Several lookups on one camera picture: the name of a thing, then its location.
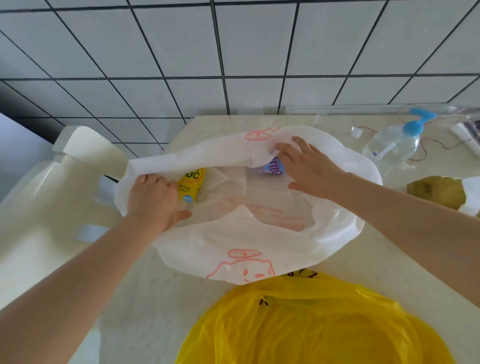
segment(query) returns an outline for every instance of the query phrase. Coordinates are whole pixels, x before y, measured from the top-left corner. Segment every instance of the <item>plastic bottle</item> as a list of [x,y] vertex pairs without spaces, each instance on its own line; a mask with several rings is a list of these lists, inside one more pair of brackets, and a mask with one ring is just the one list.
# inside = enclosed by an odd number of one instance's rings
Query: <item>plastic bottle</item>
[[420,116],[420,120],[383,129],[363,148],[363,155],[375,163],[381,174],[412,157],[420,144],[424,123],[437,117],[434,112],[418,108],[410,109],[409,114]]
[[285,167],[282,162],[280,162],[280,160],[275,157],[267,165],[252,168],[252,171],[257,173],[283,174],[285,173]]

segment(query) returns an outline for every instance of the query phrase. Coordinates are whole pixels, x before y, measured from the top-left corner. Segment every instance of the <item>white plastic bag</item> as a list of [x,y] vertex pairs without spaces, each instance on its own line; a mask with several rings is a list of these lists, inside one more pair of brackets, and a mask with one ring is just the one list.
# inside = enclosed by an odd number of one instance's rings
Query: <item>white plastic bag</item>
[[375,165],[309,126],[236,133],[206,140],[178,153],[129,161],[115,203],[123,215],[137,176],[158,173],[179,180],[198,168],[205,180],[193,216],[153,245],[166,265],[208,279],[245,284],[317,264],[360,234],[364,222],[337,204],[289,190],[286,174],[249,168],[270,162],[275,144],[298,135],[345,171],[381,184]]

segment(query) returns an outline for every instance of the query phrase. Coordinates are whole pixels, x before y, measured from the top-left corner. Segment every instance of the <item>yellow plastic bag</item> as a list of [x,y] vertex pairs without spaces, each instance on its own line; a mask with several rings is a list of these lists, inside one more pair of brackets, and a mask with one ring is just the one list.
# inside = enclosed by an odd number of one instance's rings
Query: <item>yellow plastic bag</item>
[[454,363],[442,339],[397,302],[306,269],[289,276],[223,296],[192,328],[176,363]]

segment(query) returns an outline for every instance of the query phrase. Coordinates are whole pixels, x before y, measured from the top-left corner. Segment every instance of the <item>forearm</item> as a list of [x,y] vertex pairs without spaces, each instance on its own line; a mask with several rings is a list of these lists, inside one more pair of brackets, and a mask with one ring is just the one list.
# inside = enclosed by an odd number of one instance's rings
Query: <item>forearm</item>
[[351,173],[332,200],[382,233],[417,263],[480,307],[480,220]]
[[116,286],[154,238],[124,218],[0,312],[6,363],[68,362]]

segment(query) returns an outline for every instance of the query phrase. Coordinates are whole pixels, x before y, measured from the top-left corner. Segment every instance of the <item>left hand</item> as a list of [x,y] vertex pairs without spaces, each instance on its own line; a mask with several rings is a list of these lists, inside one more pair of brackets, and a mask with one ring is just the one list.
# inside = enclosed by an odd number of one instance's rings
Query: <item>left hand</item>
[[192,216],[190,211],[177,211],[178,191],[175,181],[157,174],[138,176],[130,190],[127,217],[159,234],[181,220]]

